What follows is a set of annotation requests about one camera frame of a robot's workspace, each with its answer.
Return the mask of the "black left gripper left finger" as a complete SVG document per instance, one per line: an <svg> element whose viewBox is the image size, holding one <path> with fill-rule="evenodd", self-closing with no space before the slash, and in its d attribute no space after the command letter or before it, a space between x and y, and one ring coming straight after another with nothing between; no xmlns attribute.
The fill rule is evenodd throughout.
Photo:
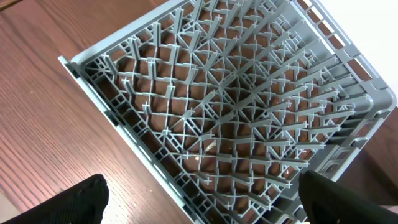
<svg viewBox="0 0 398 224"><path fill-rule="evenodd" d="M106 179L95 174L4 224L100 224L108 202Z"/></svg>

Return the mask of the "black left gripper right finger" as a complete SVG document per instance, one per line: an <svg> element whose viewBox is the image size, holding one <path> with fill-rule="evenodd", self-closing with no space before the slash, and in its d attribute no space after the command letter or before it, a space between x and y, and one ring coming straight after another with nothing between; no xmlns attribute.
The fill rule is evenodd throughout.
<svg viewBox="0 0 398 224"><path fill-rule="evenodd" d="M298 194L312 224L397 224L395 212L363 200L314 171L300 174Z"/></svg>

